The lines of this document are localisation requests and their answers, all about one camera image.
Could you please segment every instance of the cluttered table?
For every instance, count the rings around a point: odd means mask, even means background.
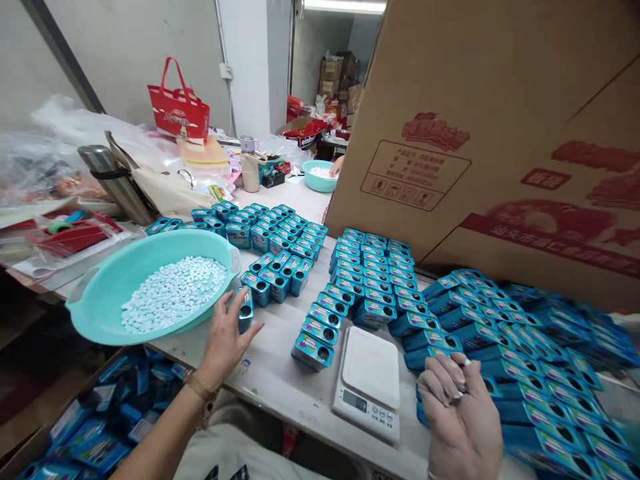
[[[331,198],[330,194],[312,191],[304,183],[286,181],[272,189],[260,188],[256,193],[235,192],[236,203],[244,207],[260,203],[266,207],[285,204],[297,213],[316,223],[322,218]],[[325,239],[318,260],[311,271],[308,283],[299,297],[288,296],[282,303],[270,303],[266,308],[256,308],[255,319],[265,323],[260,335],[249,347],[241,364],[232,372],[225,387],[244,400],[265,409],[302,431],[322,440],[349,456],[369,462],[381,472],[403,479],[422,478],[427,470],[427,456],[431,438],[430,430],[416,419],[416,377],[406,369],[399,355],[399,381],[401,406],[398,410],[401,441],[398,448],[391,447],[357,426],[336,416],[331,410],[339,376],[339,362],[344,334],[335,346],[333,366],[319,373],[312,372],[291,358],[291,347],[300,331],[306,312],[318,292],[329,281],[329,262],[336,240]],[[258,259],[254,250],[242,250],[242,270]],[[419,277],[420,287],[431,281]],[[79,280],[73,280],[55,289],[66,299]],[[238,279],[232,288],[240,286]],[[345,320],[341,330],[350,326]],[[197,367],[205,348],[207,322],[180,334],[152,341],[155,349],[188,365]],[[386,340],[398,344],[386,330],[376,332]],[[512,457],[506,457],[500,478],[532,479],[535,474]]]

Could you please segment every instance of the person's arm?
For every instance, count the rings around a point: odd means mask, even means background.
[[[264,325],[254,323],[244,334],[238,332],[238,313],[246,291],[245,287],[236,295],[228,312],[226,304],[232,292],[224,294],[215,304],[205,354],[194,372],[195,378],[207,390],[214,391],[222,386]],[[202,418],[204,404],[190,386],[182,387],[111,480],[171,480]]]
[[[418,391],[433,434],[430,479],[497,480],[503,450],[500,416],[480,376],[480,362],[459,352],[427,358]]]

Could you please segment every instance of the teal plastic basin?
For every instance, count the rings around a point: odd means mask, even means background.
[[[220,290],[200,310],[172,326],[139,335],[122,326],[122,305],[158,268],[185,257],[208,257],[227,269]],[[187,331],[211,318],[213,304],[242,268],[240,252],[220,235],[196,229],[158,233],[138,240],[86,272],[67,299],[78,333],[103,345],[134,345]]]
[[[302,164],[302,170],[305,172],[305,185],[311,190],[322,193],[332,192],[338,179],[325,179],[311,173],[312,168],[321,167],[330,169],[333,166],[331,162],[326,160],[308,160]]]

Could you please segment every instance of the stacked cardboard box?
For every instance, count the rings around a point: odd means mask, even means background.
[[[329,234],[640,308],[638,26],[624,0],[390,0]]]

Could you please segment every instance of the human hand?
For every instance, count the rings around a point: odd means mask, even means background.
[[[341,157],[336,158],[335,162],[333,162],[333,166],[331,167],[331,170],[329,170],[329,174],[335,178],[335,176],[340,173],[340,170],[342,169],[342,162],[344,162],[345,160],[345,156],[342,155]]]
[[[480,376],[480,362],[459,352],[427,358],[418,390],[433,432],[429,472],[438,480],[496,480],[503,452],[500,415]]]
[[[198,381],[209,390],[215,390],[222,385],[242,359],[251,340],[264,326],[264,323],[253,323],[242,335],[238,331],[238,315],[247,290],[248,288],[244,287],[238,292],[228,311],[227,302],[233,295],[232,291],[220,297],[213,308],[205,354],[194,373]]]

